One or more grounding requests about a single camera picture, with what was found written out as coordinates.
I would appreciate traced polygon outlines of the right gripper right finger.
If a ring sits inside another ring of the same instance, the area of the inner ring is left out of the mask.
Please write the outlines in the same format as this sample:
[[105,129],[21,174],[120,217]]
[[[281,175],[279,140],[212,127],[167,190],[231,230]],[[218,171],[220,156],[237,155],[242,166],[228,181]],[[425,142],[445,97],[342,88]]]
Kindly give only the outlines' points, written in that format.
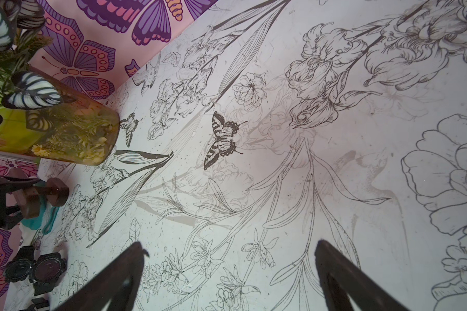
[[407,311],[326,240],[318,241],[315,264],[328,310]]

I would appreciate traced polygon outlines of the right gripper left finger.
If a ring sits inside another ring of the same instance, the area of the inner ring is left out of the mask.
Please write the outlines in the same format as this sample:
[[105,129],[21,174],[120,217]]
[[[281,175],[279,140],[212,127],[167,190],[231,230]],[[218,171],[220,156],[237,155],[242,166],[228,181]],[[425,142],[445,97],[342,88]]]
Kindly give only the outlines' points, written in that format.
[[148,252],[131,244],[57,310],[132,310]]

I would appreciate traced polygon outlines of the wooden watch stand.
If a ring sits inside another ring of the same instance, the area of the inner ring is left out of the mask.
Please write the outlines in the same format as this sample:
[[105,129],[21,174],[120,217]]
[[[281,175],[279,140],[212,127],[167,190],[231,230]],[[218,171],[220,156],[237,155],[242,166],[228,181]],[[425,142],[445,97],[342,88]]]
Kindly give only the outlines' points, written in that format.
[[28,177],[19,168],[13,168],[5,176],[7,181],[13,182],[14,189],[7,193],[13,195],[15,206],[6,207],[9,216],[20,215],[25,219],[40,216],[43,203],[50,203],[55,207],[62,207],[70,195],[70,188],[59,178],[49,178],[43,181],[39,178]]

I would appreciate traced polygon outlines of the black wrist watch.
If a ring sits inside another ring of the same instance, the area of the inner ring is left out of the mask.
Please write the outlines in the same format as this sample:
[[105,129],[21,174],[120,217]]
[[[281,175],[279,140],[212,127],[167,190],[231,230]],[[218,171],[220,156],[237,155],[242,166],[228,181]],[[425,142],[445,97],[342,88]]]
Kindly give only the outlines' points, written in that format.
[[35,247],[23,246],[16,256],[6,264],[3,275],[6,282],[24,281],[35,263]]
[[41,255],[32,266],[29,281],[34,288],[34,296],[40,296],[57,286],[60,277],[67,271],[67,259],[59,252]]

